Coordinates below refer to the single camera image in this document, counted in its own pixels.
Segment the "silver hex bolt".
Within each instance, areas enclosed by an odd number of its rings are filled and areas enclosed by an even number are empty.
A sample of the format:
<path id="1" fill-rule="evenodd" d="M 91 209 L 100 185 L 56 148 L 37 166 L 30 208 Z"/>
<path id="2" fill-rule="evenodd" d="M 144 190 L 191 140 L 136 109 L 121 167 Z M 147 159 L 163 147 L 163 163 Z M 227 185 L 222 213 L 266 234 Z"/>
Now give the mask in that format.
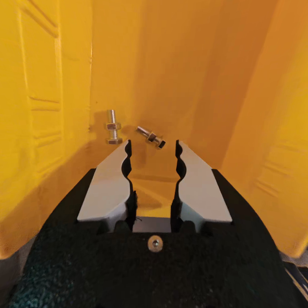
<path id="1" fill-rule="evenodd" d="M 108 122 L 107 123 L 116 123 L 116 122 L 118 122 L 117 118 L 116 118 L 115 110 L 107 110 L 107 117 L 108 117 Z M 119 131 L 120 130 L 108 131 L 107 143 L 109 145 L 119 145 L 119 144 L 122 144 L 123 139 L 119 136 L 119 133 L 118 133 Z"/>
<path id="2" fill-rule="evenodd" d="M 149 135 L 149 133 L 151 133 L 152 131 L 151 130 L 148 130 L 148 129 L 145 129 L 145 128 L 143 128 L 143 127 L 141 127 L 141 126 L 138 126 L 137 128 L 136 128 L 136 131 L 139 133 L 139 134 L 141 134 L 142 136 L 144 136 L 145 137 L 145 139 L 146 139 L 146 141 L 148 142 L 148 143 L 151 143 L 151 142 L 149 142 L 148 140 L 147 140 L 147 137 L 148 137 L 148 135 Z M 151 144 L 153 144 L 156 148 L 159 148 L 159 149 L 162 149 L 162 148 L 164 148 L 164 146 L 165 146 L 165 144 L 166 144 L 166 141 L 164 141 L 161 137 L 159 137 L 159 136 L 157 136 L 156 137 L 156 142 L 154 143 L 151 143 Z"/>

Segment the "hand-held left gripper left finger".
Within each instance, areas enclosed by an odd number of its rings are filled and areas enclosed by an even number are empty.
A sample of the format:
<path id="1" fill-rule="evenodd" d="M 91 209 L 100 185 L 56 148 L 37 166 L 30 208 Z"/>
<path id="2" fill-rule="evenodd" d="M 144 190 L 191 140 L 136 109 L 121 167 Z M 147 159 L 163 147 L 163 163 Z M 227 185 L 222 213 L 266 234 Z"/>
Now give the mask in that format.
<path id="1" fill-rule="evenodd" d="M 128 178 L 132 167 L 131 140 L 125 141 L 95 169 L 77 216 L 78 222 L 102 222 L 113 232 L 118 221 L 132 232 L 137 215 L 137 194 Z"/>

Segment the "large yellow plastic bin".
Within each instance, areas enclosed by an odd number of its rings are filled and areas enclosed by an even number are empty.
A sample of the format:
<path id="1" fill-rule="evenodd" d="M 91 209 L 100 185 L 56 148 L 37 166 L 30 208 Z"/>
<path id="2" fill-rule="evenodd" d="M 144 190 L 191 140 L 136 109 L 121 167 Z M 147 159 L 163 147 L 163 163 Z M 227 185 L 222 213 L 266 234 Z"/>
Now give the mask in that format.
<path id="1" fill-rule="evenodd" d="M 108 109 L 137 215 L 170 216 L 181 140 L 303 254 L 307 1 L 1 1 L 1 259 L 117 148 Z"/>

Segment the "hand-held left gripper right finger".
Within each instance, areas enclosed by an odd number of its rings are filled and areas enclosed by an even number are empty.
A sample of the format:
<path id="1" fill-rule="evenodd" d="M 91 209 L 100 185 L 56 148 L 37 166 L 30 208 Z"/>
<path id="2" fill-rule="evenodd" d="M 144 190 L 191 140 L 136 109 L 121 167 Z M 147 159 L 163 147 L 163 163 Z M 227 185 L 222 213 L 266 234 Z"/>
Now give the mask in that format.
<path id="1" fill-rule="evenodd" d="M 207 222 L 232 223 L 213 169 L 183 141 L 176 141 L 175 156 L 180 178 L 171 204 L 171 232 L 179 232 L 185 221 L 191 221 L 197 233 Z"/>

